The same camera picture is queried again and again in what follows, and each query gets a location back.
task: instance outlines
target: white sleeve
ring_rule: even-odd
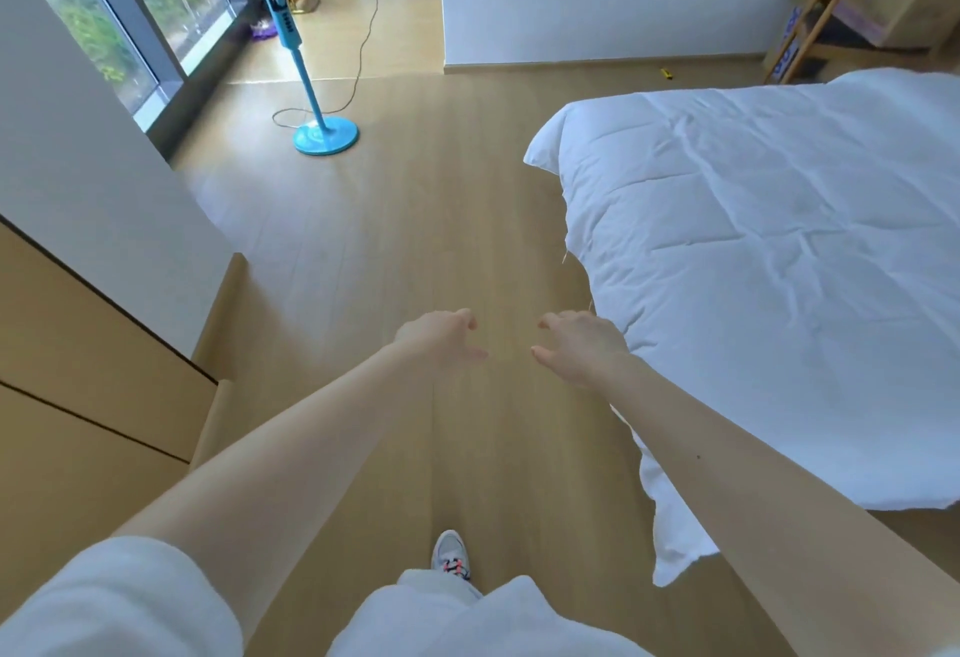
[[[190,558],[124,536],[78,554],[0,626],[0,654],[234,655],[234,612]]]

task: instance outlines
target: white sneaker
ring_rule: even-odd
[[[439,534],[437,544],[433,546],[433,559],[430,567],[459,576],[464,581],[471,579],[471,560],[467,557],[464,539],[455,530],[444,530]]]

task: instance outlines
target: bed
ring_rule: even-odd
[[[582,101],[524,160],[635,355],[865,508],[960,499],[960,78]],[[717,549],[633,438],[665,586]]]

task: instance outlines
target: white clothing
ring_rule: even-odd
[[[559,616],[527,576],[486,596],[438,571],[405,571],[374,591],[330,655],[611,654],[649,657],[628,639]],[[111,538],[88,548],[0,626],[0,654],[240,655],[240,624],[198,566],[172,545]]]

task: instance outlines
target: person's left hand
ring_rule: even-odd
[[[439,368],[459,368],[488,356],[483,348],[467,345],[467,332],[476,329],[477,319],[469,308],[456,313],[437,310],[404,323],[393,341],[427,355]]]

